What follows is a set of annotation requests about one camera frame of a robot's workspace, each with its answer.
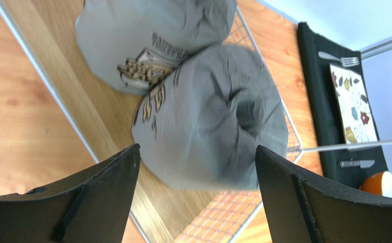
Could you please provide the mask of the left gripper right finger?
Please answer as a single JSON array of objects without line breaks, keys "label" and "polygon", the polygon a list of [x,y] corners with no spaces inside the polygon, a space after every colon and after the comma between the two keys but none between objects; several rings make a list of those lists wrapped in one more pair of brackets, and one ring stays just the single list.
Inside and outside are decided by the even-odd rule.
[{"label": "left gripper right finger", "polygon": [[392,242],[392,198],[332,181],[263,146],[255,166],[272,242]]}]

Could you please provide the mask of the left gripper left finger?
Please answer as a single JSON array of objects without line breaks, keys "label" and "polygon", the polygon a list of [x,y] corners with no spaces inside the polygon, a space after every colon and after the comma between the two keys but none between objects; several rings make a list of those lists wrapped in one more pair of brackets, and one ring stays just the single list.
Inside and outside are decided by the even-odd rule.
[{"label": "left gripper left finger", "polygon": [[0,196],[0,242],[121,242],[140,146],[25,194]]}]

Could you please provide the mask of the grey toilet paper roll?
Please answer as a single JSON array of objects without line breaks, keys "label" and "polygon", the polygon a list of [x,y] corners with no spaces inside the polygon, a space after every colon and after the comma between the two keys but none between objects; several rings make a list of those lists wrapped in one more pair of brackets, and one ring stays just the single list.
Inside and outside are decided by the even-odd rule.
[{"label": "grey toilet paper roll", "polygon": [[141,159],[174,189],[255,190],[255,154],[288,150],[282,98],[261,56],[211,46],[155,87],[134,117]]},{"label": "grey toilet paper roll", "polygon": [[114,89],[145,94],[181,63],[230,34],[236,1],[85,1],[76,43]]}]

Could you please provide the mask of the grey toilet paper roll back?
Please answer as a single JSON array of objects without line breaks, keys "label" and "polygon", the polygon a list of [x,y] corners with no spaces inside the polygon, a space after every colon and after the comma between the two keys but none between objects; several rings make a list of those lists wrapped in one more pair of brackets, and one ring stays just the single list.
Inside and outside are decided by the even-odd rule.
[{"label": "grey toilet paper roll back", "polygon": [[76,43],[114,89],[145,94],[181,63],[230,34],[236,1],[85,1]]}]

